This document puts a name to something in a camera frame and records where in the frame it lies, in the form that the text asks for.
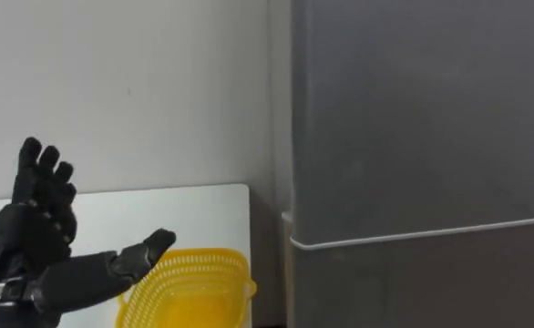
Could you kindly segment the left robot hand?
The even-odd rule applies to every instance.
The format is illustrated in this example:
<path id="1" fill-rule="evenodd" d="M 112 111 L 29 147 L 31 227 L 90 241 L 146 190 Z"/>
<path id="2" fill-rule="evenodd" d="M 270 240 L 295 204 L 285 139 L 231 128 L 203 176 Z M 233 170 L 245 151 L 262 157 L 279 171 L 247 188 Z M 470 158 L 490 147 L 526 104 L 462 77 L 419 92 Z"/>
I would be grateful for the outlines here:
<path id="1" fill-rule="evenodd" d="M 23 142 L 11 200 L 0 210 L 0 327 L 56 327 L 65 313 L 120 296 L 176 241 L 160 228 L 122 251 L 73 255 L 73 173 L 56 147 Z"/>

